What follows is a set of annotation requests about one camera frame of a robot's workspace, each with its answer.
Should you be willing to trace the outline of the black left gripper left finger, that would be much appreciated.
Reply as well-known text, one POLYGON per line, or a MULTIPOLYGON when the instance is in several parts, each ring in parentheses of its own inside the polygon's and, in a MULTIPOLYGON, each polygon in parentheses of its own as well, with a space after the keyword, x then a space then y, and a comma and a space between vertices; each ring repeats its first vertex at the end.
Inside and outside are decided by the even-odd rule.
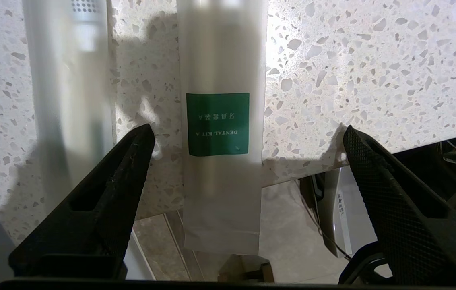
POLYGON ((154 132, 128 132, 9 255, 16 277, 125 279, 154 132))

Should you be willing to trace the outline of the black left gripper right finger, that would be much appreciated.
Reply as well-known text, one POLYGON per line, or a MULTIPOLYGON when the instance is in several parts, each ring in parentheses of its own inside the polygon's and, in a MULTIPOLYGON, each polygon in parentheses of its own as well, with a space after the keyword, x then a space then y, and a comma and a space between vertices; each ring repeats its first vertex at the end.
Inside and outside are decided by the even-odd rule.
POLYGON ((395 281, 456 286, 456 210, 368 134, 343 145, 395 281))

